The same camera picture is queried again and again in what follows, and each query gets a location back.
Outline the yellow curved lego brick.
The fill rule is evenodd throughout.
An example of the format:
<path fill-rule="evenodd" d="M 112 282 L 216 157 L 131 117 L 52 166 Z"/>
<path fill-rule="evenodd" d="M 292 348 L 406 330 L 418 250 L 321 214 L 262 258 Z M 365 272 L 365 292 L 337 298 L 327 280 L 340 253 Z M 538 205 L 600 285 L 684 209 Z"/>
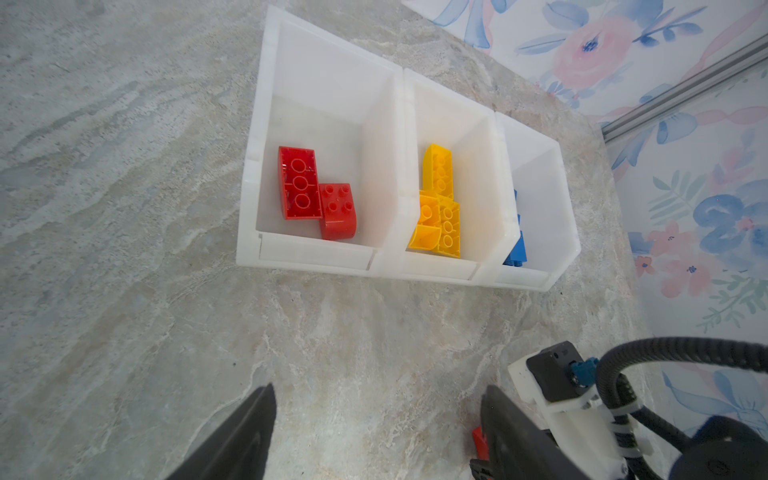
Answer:
<path fill-rule="evenodd" d="M 442 235 L 438 195 L 420 191 L 420 217 L 408 244 L 410 250 L 434 251 Z"/>

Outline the blue lego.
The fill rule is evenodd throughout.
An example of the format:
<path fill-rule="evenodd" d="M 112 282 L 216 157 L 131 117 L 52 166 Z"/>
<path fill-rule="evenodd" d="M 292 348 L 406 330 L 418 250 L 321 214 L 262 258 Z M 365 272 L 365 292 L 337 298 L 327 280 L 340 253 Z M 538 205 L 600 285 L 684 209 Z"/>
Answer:
<path fill-rule="evenodd" d="M 524 234 L 520 232 L 520 237 L 510 251 L 503 264 L 512 267 L 522 267 L 528 261 L 527 251 L 525 246 Z"/>

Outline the red square lego brick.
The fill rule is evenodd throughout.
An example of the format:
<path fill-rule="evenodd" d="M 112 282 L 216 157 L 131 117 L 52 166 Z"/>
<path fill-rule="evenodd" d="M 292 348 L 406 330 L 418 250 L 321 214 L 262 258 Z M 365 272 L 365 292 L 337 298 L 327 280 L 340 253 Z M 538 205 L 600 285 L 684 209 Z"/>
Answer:
<path fill-rule="evenodd" d="M 355 236 L 357 215 L 348 183 L 319 185 L 322 206 L 321 237 L 324 240 L 346 240 Z"/>

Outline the small red lego brick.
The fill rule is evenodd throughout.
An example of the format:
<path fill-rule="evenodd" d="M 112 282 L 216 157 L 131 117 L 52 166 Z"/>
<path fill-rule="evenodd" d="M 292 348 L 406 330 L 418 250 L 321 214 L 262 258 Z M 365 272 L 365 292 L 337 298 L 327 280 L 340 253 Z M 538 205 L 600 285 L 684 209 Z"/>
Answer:
<path fill-rule="evenodd" d="M 477 453 L 476 458 L 482 461 L 488 461 L 489 460 L 488 443 L 485 438 L 483 429 L 481 427 L 477 427 L 472 431 L 472 439 L 476 448 L 476 453 Z"/>

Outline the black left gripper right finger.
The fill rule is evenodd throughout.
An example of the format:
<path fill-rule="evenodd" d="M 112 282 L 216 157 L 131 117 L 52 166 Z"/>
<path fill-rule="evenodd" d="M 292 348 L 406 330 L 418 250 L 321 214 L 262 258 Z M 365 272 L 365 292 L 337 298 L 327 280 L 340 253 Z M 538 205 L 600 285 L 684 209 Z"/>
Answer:
<path fill-rule="evenodd" d="M 490 479 L 588 479 L 495 385 L 481 400 Z"/>

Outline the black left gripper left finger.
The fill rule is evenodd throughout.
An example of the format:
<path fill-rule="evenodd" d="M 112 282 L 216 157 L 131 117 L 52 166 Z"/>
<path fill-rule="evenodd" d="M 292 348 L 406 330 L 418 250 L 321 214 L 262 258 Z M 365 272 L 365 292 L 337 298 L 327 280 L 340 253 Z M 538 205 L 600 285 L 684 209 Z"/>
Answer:
<path fill-rule="evenodd" d="M 167 479 L 262 479 L 276 414 L 273 385 L 257 388 Z"/>

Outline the yellow long lego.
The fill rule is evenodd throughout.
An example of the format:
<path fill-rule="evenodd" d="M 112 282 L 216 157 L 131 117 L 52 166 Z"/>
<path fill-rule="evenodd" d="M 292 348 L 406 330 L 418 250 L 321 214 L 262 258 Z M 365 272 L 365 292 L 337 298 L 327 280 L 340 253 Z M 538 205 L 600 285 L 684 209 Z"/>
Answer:
<path fill-rule="evenodd" d="M 422 189 L 454 199 L 452 152 L 431 144 L 423 158 Z"/>
<path fill-rule="evenodd" d="M 438 196 L 440 239 L 437 252 L 451 258 L 461 257 L 460 205 L 449 197 Z"/>

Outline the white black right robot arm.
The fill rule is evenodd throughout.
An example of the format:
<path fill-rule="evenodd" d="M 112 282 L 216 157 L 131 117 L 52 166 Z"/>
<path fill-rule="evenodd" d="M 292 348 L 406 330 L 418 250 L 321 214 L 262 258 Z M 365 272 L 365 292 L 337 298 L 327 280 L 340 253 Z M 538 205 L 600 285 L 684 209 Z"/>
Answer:
<path fill-rule="evenodd" d="M 669 478 L 767 480 L 767 441 L 734 419 L 713 416 L 693 436 Z"/>

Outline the white three-compartment bin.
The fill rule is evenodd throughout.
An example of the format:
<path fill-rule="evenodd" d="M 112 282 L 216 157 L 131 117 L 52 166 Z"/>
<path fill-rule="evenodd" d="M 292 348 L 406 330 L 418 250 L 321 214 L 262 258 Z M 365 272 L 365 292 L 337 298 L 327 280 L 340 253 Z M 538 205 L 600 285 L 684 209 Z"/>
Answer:
<path fill-rule="evenodd" d="M 460 258 L 408 248 L 431 144 L 452 152 Z M 319 185 L 350 185 L 353 238 L 324 240 L 321 219 L 283 217 L 280 146 L 314 150 Z M 520 232 L 528 261 L 506 266 Z M 239 265 L 546 291 L 580 250 L 557 141 L 269 8 L 242 174 Z"/>

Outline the red curved lego brick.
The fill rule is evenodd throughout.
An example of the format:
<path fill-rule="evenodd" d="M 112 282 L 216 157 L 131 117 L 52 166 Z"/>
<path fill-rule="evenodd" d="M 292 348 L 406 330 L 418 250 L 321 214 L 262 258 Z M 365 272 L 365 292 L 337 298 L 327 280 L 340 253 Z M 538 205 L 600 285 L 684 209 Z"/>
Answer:
<path fill-rule="evenodd" d="M 283 217 L 286 220 L 321 219 L 315 151 L 280 146 L 278 172 Z"/>

